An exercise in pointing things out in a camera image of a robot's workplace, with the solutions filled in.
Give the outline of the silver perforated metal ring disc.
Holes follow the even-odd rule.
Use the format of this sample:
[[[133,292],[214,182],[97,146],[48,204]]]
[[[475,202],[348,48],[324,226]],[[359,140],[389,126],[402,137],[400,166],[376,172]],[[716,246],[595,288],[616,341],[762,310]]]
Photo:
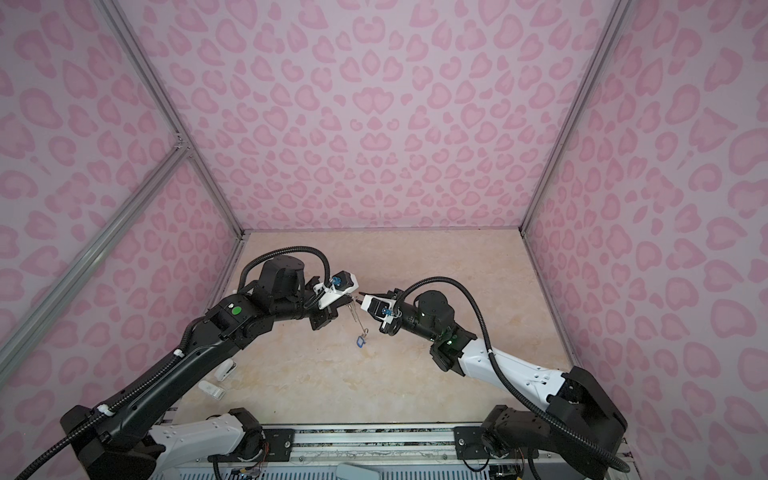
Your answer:
[[[367,335],[368,335],[368,333],[369,333],[369,330],[368,330],[368,328],[367,328],[367,327],[364,325],[364,323],[363,323],[363,321],[362,321],[362,319],[361,319],[361,317],[360,317],[360,307],[359,307],[359,303],[358,303],[358,301],[357,301],[355,298],[353,298],[353,299],[351,300],[351,302],[350,302],[350,304],[349,304],[349,308],[350,308],[350,312],[351,312],[351,315],[352,315],[352,317],[353,317],[354,321],[356,322],[356,324],[357,324],[357,325],[360,327],[360,329],[361,329],[361,337],[362,337],[362,338],[366,338],[366,337],[367,337]]]

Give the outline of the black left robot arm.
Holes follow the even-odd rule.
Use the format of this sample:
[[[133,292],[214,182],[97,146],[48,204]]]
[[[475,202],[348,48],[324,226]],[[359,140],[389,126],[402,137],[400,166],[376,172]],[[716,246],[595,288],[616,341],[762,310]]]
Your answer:
[[[264,254],[242,270],[235,292],[184,330],[178,346],[122,390],[88,408],[77,405],[61,419],[69,446],[91,479],[150,479],[210,454],[250,460],[261,454],[261,425],[244,408],[180,427],[158,420],[211,371],[275,323],[308,320],[314,330],[337,318],[358,287],[354,274],[307,279],[301,247]]]

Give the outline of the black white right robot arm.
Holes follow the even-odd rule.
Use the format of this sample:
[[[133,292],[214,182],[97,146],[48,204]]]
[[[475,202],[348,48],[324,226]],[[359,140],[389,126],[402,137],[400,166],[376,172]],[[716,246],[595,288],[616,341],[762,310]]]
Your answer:
[[[588,479],[629,472],[619,456],[627,420],[589,371],[546,368],[491,346],[456,321],[447,297],[436,290],[412,304],[397,303],[393,292],[365,294],[357,302],[382,333],[409,332],[429,341],[440,370],[494,385],[521,404],[519,410],[497,405],[483,421],[481,442],[491,456],[552,452]]]

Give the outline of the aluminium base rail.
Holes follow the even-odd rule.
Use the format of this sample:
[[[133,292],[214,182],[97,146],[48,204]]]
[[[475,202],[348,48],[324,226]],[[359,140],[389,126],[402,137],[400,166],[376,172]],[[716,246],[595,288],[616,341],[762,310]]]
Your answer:
[[[265,460],[210,461],[224,444],[159,473],[161,479],[577,479],[558,454],[494,458],[476,423],[267,425]]]

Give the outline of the diagonal aluminium frame bar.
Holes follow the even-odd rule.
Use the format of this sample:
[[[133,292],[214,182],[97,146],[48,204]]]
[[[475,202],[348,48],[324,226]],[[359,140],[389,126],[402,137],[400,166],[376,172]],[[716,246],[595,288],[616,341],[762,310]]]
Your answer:
[[[115,215],[71,262],[59,279],[31,308],[1,346],[1,383],[24,363],[47,335],[52,325],[76,297],[101,264],[122,241],[138,218],[188,157],[188,144],[179,142]]]

